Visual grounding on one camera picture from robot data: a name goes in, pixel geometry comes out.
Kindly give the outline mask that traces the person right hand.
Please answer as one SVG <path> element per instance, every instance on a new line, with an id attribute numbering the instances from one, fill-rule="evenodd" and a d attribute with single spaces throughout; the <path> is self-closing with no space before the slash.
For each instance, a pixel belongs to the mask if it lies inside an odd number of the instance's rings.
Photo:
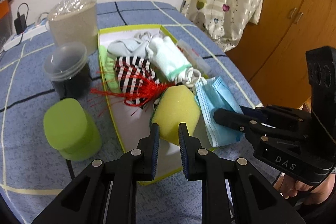
<path id="1" fill-rule="evenodd" d="M 320 204 L 327 200 L 335 185 L 335 174 L 329 174 L 324 182 L 316 188 L 295 180 L 288 175 L 280 176 L 274 184 L 274 188 L 279 191 L 285 199 L 297 196 L 299 193 L 309 192 L 303 202 L 306 205 Z"/>

